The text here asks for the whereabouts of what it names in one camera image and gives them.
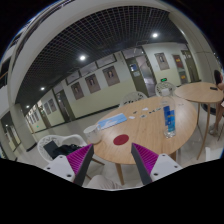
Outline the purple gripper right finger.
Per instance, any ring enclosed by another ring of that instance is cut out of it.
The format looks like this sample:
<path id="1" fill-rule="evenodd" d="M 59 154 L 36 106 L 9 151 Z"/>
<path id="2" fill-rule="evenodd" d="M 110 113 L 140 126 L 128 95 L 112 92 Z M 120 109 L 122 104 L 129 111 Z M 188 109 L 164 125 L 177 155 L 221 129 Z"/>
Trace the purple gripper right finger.
<path id="1" fill-rule="evenodd" d="M 143 185 L 150 184 L 182 169 L 169 155 L 155 152 L 133 143 L 131 153 Z"/>

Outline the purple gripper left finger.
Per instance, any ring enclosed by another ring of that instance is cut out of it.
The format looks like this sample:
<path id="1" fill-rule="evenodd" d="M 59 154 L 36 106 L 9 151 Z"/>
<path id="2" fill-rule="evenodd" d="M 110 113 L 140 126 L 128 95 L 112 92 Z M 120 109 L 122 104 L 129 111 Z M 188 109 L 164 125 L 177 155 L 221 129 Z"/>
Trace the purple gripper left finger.
<path id="1" fill-rule="evenodd" d="M 67 156 L 57 156 L 44 170 L 82 186 L 93 154 L 94 147 L 89 144 Z"/>

